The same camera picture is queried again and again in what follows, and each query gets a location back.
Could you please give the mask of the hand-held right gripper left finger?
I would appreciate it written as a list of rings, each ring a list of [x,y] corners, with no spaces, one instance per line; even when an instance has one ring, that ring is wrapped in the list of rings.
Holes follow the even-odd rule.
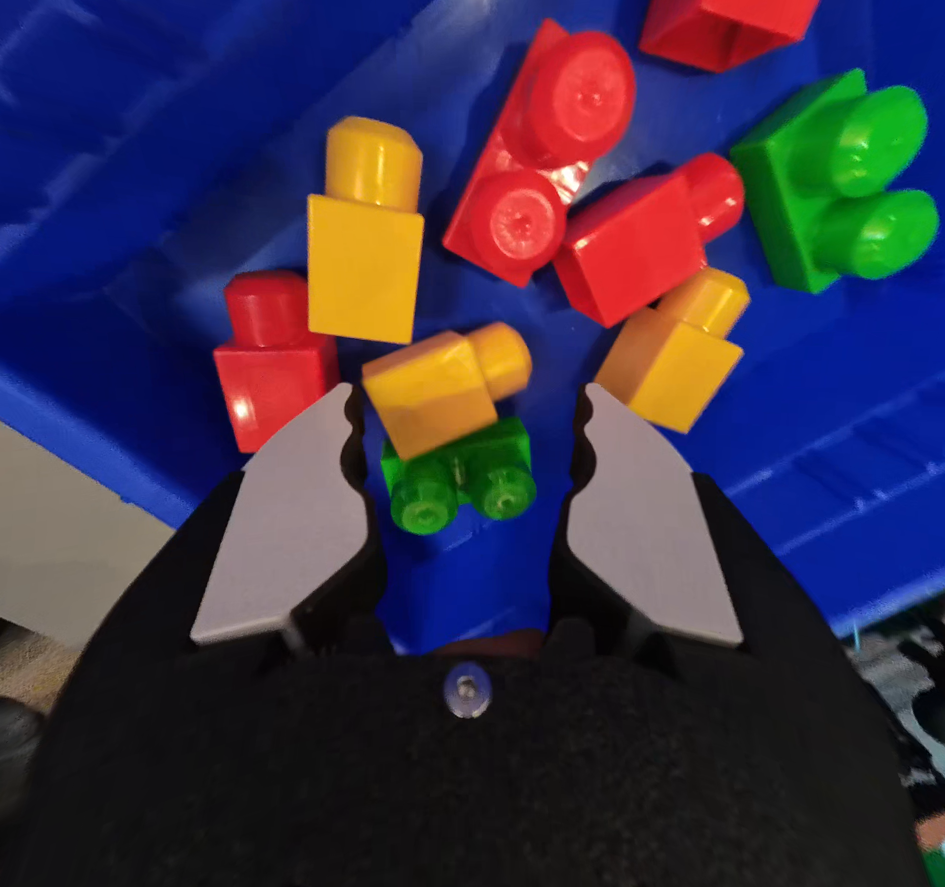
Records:
[[[327,655],[375,616],[387,563],[367,490],[363,394],[337,385],[242,469],[190,632],[200,647],[276,634]]]

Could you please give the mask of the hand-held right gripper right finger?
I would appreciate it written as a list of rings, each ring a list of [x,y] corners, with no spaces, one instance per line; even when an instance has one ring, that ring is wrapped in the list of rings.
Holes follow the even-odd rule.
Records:
[[[693,473],[648,422],[586,385],[573,424],[572,487],[550,555],[550,634],[582,622],[619,654],[668,635],[743,640]]]

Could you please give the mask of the red two-stud toy block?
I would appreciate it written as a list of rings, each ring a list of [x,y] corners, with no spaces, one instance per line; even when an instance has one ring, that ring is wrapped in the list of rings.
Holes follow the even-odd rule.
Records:
[[[543,21],[443,234],[446,251],[527,286],[557,254],[568,211],[623,138],[635,97],[618,40]]]

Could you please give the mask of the blue plastic bin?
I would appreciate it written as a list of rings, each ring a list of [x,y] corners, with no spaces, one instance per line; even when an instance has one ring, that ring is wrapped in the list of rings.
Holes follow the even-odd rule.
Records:
[[[730,150],[804,87],[861,69],[914,89],[927,137],[890,189],[943,211],[943,0],[820,0],[804,38],[722,74],[644,54],[650,0],[2,0],[2,421],[178,528],[241,467],[213,351],[237,273],[304,273],[305,205],[346,116],[405,129],[423,156],[415,338],[502,320],[535,370],[502,414],[526,423],[538,503],[496,524],[462,508],[393,525],[366,412],[387,587],[413,652],[540,627],[578,390],[619,327],[573,310],[552,265],[518,289],[443,247],[540,24],[627,51],[635,110],[571,214],[614,186]]]

